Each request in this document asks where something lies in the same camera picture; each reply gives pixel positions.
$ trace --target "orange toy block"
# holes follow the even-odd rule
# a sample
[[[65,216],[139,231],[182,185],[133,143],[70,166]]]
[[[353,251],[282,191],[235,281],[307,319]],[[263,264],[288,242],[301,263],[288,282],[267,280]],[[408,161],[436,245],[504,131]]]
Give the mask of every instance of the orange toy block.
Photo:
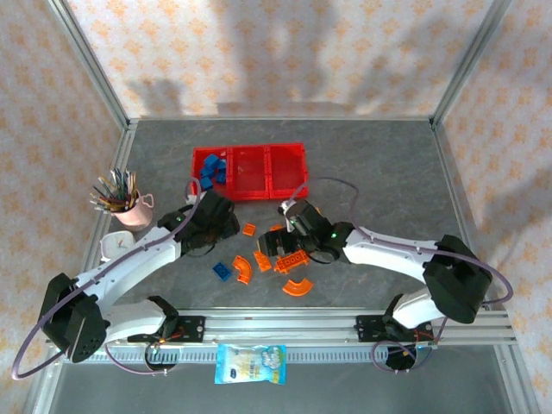
[[[287,293],[291,296],[304,296],[308,292],[311,291],[312,286],[314,286],[314,283],[312,283],[307,278],[301,280],[300,283],[295,283],[293,280],[289,279],[285,286],[282,288],[282,291]]]
[[[272,269],[273,265],[270,263],[270,259],[268,259],[268,256],[264,255],[258,250],[256,252],[253,252],[253,256],[255,256],[255,260],[257,260],[259,269],[262,272],[266,272],[268,269]]]
[[[243,226],[243,231],[242,231],[242,233],[243,233],[244,235],[253,236],[254,233],[255,233],[255,229],[256,229],[256,227],[254,226],[254,224],[247,223],[245,226]]]
[[[240,271],[240,274],[238,275],[238,280],[247,285],[249,283],[249,280],[251,280],[251,275],[253,274],[249,262],[241,256],[236,256],[234,259],[234,263],[232,263],[232,266]]]
[[[279,257],[274,270],[283,274],[288,274],[294,267],[309,264],[309,256],[304,250],[298,250],[294,254],[286,257]]]

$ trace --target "metal frame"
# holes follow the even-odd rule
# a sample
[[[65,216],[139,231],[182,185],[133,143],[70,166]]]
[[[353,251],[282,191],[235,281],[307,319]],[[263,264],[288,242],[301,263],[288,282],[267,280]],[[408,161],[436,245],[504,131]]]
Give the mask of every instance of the metal frame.
[[[139,121],[427,121],[427,116],[144,116],[130,118],[129,123]]]
[[[77,18],[72,13],[71,7],[67,5],[65,0],[47,1],[113,119],[115,119],[121,129],[126,128],[129,124],[127,113],[113,91],[111,83],[105,75],[96,55],[92,52],[92,47],[88,43],[88,40],[86,40],[83,30],[78,25]]]
[[[492,2],[491,7],[486,12],[483,23],[481,23],[480,28],[474,37],[474,40],[467,48],[464,58],[448,84],[448,87],[441,98],[441,102],[437,105],[435,114],[430,118],[432,128],[444,119],[447,111],[474,69],[475,64],[479,61],[483,50],[494,34],[510,3],[511,0],[494,0]]]
[[[467,232],[464,214],[462,214],[461,204],[459,203],[459,195],[455,187],[452,185],[450,177],[450,167],[447,159],[442,151],[442,141],[446,140],[444,133],[444,125],[438,123],[433,129],[436,150],[439,153],[439,159],[442,165],[442,171],[447,181],[448,191],[455,208],[455,214],[458,219],[458,225],[462,239],[466,245],[473,250],[474,244],[470,234]],[[527,368],[523,364],[521,352],[518,346],[507,346],[504,344],[495,344],[494,352],[497,357],[497,362],[502,373],[502,379],[505,384],[506,393],[510,400],[512,411],[516,414],[531,414],[540,412],[536,402],[536,396],[531,388]]]
[[[90,44],[85,39],[82,29],[79,27],[74,14],[71,12],[70,7],[66,4],[66,1],[48,0],[48,3],[51,5],[55,16],[60,22],[60,25],[65,30],[70,42],[75,48],[79,59],[85,65],[87,72],[90,74],[94,85],[105,101],[111,115],[122,128],[121,138],[111,167],[116,166],[124,168],[129,158],[130,149],[132,147],[139,119],[128,119],[126,112],[121,106],[120,101],[113,91],[109,80],[105,76],[105,73],[102,70],[95,54],[92,52]],[[445,117],[451,104],[460,93],[462,86],[466,82],[471,71],[474,69],[475,64],[479,60],[485,46],[488,44],[510,3],[511,0],[494,0],[492,6],[487,11],[486,17],[474,37],[472,44],[468,48],[464,59],[448,85],[441,102],[437,105],[435,114],[429,119],[430,126],[434,131],[437,152],[439,153],[443,172],[447,180],[448,189],[455,208],[455,214],[461,229],[461,235],[468,246],[472,246],[473,243],[471,242],[469,234],[466,231],[464,218],[460,211],[458,195],[455,192],[455,188],[452,186],[452,181],[449,176],[449,168],[442,154],[439,138],[441,130],[438,126]],[[228,118],[188,116],[186,118],[175,119],[212,120]],[[316,118],[240,117],[231,119],[304,120]],[[336,117],[324,119],[358,119],[364,121],[375,120],[373,118],[366,117]],[[427,118],[420,117],[393,118],[395,121],[419,121],[421,119],[427,120]],[[84,272],[90,270],[96,266],[97,263],[99,263],[99,240],[104,234],[107,233],[110,226],[110,219],[111,217],[109,215],[97,215],[94,230],[92,231],[87,244],[81,271]],[[183,361],[194,361],[197,363],[199,360],[203,361],[202,358],[205,358],[205,363],[212,363],[213,350],[219,342],[232,342],[234,344],[277,342],[278,344],[283,343],[290,347],[292,354],[310,355],[309,357],[305,357],[306,359],[303,359],[303,356],[298,356],[297,361],[302,363],[331,363],[331,359],[324,355],[332,353],[334,355],[338,355],[340,352],[343,352],[342,356],[339,358],[336,357],[339,362],[366,362],[366,354],[363,353],[366,352],[365,348],[367,345],[366,343],[358,342],[357,334],[354,331],[353,326],[355,322],[354,318],[357,315],[370,313],[381,314],[383,311],[366,310],[363,308],[240,308],[181,311],[181,315],[201,314],[207,317],[204,343],[201,344],[201,346],[196,344],[193,346],[183,345],[178,348],[169,348],[173,350],[177,349],[179,351],[179,358],[183,358]],[[438,328],[438,324],[439,322],[435,321],[433,323],[433,328]],[[520,351],[517,347],[516,338],[505,311],[483,311],[477,316],[474,324],[471,325],[463,325],[449,321],[443,332],[440,346],[465,345],[493,345],[513,412],[539,412],[535,395],[530,387],[529,376],[524,367]],[[126,355],[132,361],[134,358],[132,357],[132,354],[137,354],[137,350],[140,350],[141,354],[143,346],[139,344],[119,343],[112,348],[113,352],[122,357],[123,360],[126,352]],[[48,355],[52,355],[55,351],[55,347],[51,346],[48,350]],[[105,355],[102,354],[102,351],[98,351],[97,354],[88,360],[88,363],[102,363],[105,361]],[[68,362],[64,362],[60,359],[36,375],[24,412],[49,412],[61,369],[65,363]]]

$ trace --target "blue toy block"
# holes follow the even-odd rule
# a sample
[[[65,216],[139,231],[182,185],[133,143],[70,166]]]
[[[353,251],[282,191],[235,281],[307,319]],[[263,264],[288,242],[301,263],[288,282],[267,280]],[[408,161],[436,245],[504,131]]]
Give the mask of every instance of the blue toy block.
[[[226,161],[225,160],[219,160],[218,164],[216,165],[216,169],[218,171],[226,171]]]
[[[229,279],[230,276],[232,276],[232,271],[228,269],[223,263],[220,261],[213,267],[213,270],[215,271],[216,275],[221,278],[223,282]]]
[[[207,178],[210,178],[212,179],[213,177],[215,177],[215,170],[210,170],[209,168],[207,168],[206,166],[204,166],[201,170],[199,170],[201,172],[201,178],[204,179],[205,177]]]
[[[216,166],[218,164],[218,157],[214,154],[210,154],[205,160],[204,160],[204,167],[212,170],[213,172],[216,170]]]
[[[199,184],[201,185],[202,190],[209,190],[210,188],[213,188],[213,182],[209,177],[203,177],[200,179]]]
[[[218,184],[226,184],[226,172],[224,172],[224,171],[219,171],[219,172],[216,174],[215,181],[216,181]]]

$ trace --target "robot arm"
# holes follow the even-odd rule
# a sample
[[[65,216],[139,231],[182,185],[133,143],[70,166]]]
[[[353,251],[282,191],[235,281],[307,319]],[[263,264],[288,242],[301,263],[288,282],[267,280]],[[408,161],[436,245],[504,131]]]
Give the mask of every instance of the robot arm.
[[[179,227],[190,209],[191,205],[186,205],[164,215],[157,227],[152,228],[128,252],[121,254],[134,252],[118,265],[111,264],[121,256],[81,273],[75,279],[61,273],[50,281],[40,318],[69,292],[96,280],[102,271],[110,269],[103,278],[64,305],[42,328],[72,362],[87,359],[105,342],[138,334],[165,338],[173,333],[179,314],[160,297],[150,297],[139,304],[113,304],[160,267],[194,248],[212,245],[240,230],[234,215],[234,204],[213,191],[207,191],[201,195],[191,220],[173,237],[167,237]],[[163,237],[166,240],[147,248],[149,243]]]
[[[388,312],[392,317],[389,324],[394,326],[390,332],[414,329],[439,317],[471,323],[492,282],[489,272],[438,254],[441,249],[475,258],[452,235],[445,235],[440,241],[412,241],[361,228],[370,236],[366,237],[352,223],[330,223],[306,200],[286,201],[279,211],[285,216],[287,229],[274,230],[259,238],[259,250],[263,254],[274,256],[302,248],[307,254],[321,254],[331,261],[384,267],[426,285],[418,292],[399,295],[392,301]],[[401,249],[398,244],[412,249]],[[436,253],[422,253],[417,248]]]

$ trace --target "red plastic tray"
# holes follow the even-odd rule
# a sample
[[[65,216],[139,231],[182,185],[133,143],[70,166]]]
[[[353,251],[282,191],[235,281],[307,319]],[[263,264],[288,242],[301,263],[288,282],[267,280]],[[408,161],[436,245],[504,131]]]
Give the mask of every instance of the red plastic tray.
[[[234,201],[285,199],[309,178],[303,144],[194,148],[193,177],[200,178],[204,160],[210,154],[226,160],[226,185],[213,185]],[[308,194],[306,186],[298,198]]]

